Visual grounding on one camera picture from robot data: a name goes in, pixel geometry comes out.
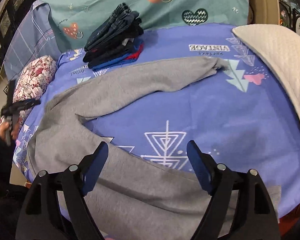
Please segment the person's left hand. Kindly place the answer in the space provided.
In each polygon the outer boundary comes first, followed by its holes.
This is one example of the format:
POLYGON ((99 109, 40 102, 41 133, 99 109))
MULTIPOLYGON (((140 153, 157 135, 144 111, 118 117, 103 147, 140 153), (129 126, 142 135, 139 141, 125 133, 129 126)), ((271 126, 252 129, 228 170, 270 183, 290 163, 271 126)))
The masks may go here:
MULTIPOLYGON (((6 140, 6 132, 10 131, 10 123, 4 121, 0 124, 0 138, 5 141, 6 140)), ((11 136, 13 140, 16 140, 19 133, 19 121, 14 125, 11 131, 11 136)))

